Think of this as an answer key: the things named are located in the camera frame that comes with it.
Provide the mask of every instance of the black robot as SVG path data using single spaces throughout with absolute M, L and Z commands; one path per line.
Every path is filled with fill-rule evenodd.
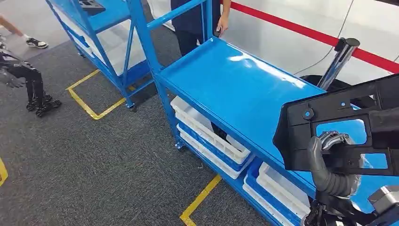
M 19 80 L 22 77 L 25 78 L 25 83 Z M 43 79 L 36 68 L 2 48 L 0 48 L 0 82 L 11 88 L 20 88 L 26 84 L 28 92 L 26 109 L 30 112 L 36 110 L 38 117 L 61 106 L 59 100 L 52 101 L 53 98 L 44 92 Z

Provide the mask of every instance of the yellow tape line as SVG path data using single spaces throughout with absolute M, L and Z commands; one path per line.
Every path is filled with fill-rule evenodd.
M 120 99 L 118 102 L 116 102 L 114 105 L 112 105 L 111 107 L 109 107 L 107 110 L 105 110 L 103 113 L 101 114 L 96 114 L 93 110 L 91 110 L 91 108 L 75 93 L 75 91 L 73 91 L 73 88 L 77 87 L 79 84 L 81 84 L 82 82 L 86 81 L 87 79 L 95 76 L 98 72 L 100 72 L 100 70 L 95 70 L 92 73 L 90 73 L 88 76 L 84 77 L 83 79 L 77 81 L 75 84 L 71 85 L 70 87 L 68 87 L 66 90 L 69 91 L 71 97 L 83 108 L 83 110 L 85 110 L 94 120 L 99 120 L 101 118 L 103 118 L 106 114 L 108 114 L 109 112 L 111 112 L 113 109 L 115 109 L 116 107 L 118 107 L 119 105 L 121 105 L 123 102 L 126 101 L 126 98 L 122 98 Z M 135 90 L 135 88 L 133 86 L 129 86 L 128 87 L 129 90 L 133 91 Z
M 90 73 L 88 76 L 86 76 L 86 77 L 84 77 L 83 79 L 77 81 L 75 84 L 71 85 L 71 86 L 68 87 L 67 89 L 73 89 L 73 88 L 77 87 L 79 84 L 81 84 L 82 82 L 86 81 L 87 79 L 89 79 L 89 78 L 95 76 L 95 75 L 96 75 L 97 73 L 99 73 L 99 72 L 100 72 L 100 70 L 98 70 L 98 69 L 95 70 L 95 71 L 93 71 L 93 72 Z
M 187 207 L 187 209 L 181 214 L 180 219 L 187 226 L 196 226 L 196 224 L 190 219 L 190 215 L 196 210 L 196 208 L 204 201 L 205 197 L 216 187 L 216 185 L 222 180 L 220 175 L 216 175 L 215 178 L 205 187 L 204 190 L 195 198 L 195 200 Z
M 6 170 L 6 166 L 0 158 L 0 186 L 3 185 L 4 181 L 8 178 L 8 173 Z

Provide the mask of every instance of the shoe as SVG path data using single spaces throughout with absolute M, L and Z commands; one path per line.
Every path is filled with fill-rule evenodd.
M 39 40 L 36 40 L 36 39 L 34 39 L 34 38 L 29 38 L 29 39 L 26 41 L 26 44 L 27 44 L 28 46 L 36 47 L 36 48 L 47 48 L 47 47 L 48 47 L 48 44 L 47 44 L 47 43 L 42 42 L 42 41 L 39 41 Z

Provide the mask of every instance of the shelf surface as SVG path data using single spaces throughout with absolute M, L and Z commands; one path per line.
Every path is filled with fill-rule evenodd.
M 63 11 L 84 32 L 88 33 L 88 28 L 84 25 L 80 14 L 73 7 L 71 0 L 50 1 L 55 3 L 57 8 Z M 96 0 L 96 2 L 101 4 L 105 11 L 94 16 L 86 14 L 95 33 L 100 33 L 130 18 L 128 6 L 123 0 Z
M 167 67 L 160 78 L 168 89 L 314 196 L 311 174 L 285 171 L 272 138 L 284 103 L 323 90 L 215 37 Z M 346 132 L 358 144 L 365 139 L 362 121 L 325 124 L 318 132 L 327 129 Z M 375 168 L 385 164 L 378 159 L 367 160 Z M 362 176 L 361 185 L 351 199 L 363 211 L 370 212 L 373 207 L 367 197 L 384 185 L 394 184 L 399 184 L 399 178 Z

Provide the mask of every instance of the metal pole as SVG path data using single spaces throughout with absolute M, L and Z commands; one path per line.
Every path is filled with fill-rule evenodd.
M 337 77 L 338 73 L 341 71 L 346 62 L 351 58 L 352 53 L 359 47 L 360 42 L 357 39 L 340 38 L 338 44 L 335 47 L 337 54 L 335 55 L 334 61 L 331 63 L 330 67 L 320 79 L 317 84 L 318 87 L 327 90 L 334 79 Z

